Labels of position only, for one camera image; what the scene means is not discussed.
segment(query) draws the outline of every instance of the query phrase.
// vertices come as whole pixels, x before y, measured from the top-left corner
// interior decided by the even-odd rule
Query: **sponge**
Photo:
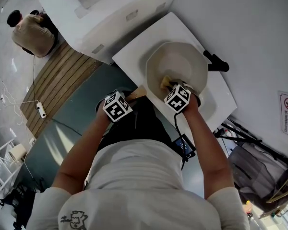
[[[163,90],[167,90],[168,87],[173,88],[173,85],[169,83],[170,81],[172,81],[172,78],[169,75],[165,75],[160,84],[160,88]]]

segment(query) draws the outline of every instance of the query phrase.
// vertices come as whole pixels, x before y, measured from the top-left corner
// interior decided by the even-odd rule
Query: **beige bowl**
[[[146,63],[147,87],[162,101],[168,95],[160,88],[165,75],[185,81],[199,95],[207,84],[208,64],[191,44],[164,43]]]

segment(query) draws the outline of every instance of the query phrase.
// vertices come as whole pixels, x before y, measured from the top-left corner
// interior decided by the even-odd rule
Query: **person sitting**
[[[12,32],[13,42],[38,58],[50,54],[57,44],[58,30],[46,14],[29,14],[23,18],[19,10],[14,10],[7,24],[15,27]]]

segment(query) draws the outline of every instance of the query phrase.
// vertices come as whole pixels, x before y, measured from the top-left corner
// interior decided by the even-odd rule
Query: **wooden floor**
[[[34,102],[23,103],[20,107],[25,115],[27,127],[35,136],[41,134],[47,123],[75,92],[88,79],[102,62],[83,55],[64,42],[52,55],[29,89],[24,102],[40,101],[47,114],[41,118]]]

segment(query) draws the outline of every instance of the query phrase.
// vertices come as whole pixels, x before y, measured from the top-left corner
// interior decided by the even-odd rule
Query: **hand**
[[[198,112],[198,103],[197,103],[197,99],[195,97],[194,94],[191,94],[190,96],[190,102],[189,104],[184,108],[184,110],[182,111],[182,113],[185,115],[185,117],[192,115],[194,113]]]
[[[106,122],[108,124],[110,124],[110,120],[108,118],[108,115],[105,113],[105,111],[102,109],[102,107],[104,106],[105,100],[103,100],[98,108],[97,114],[96,114],[96,119],[100,120],[102,122]]]

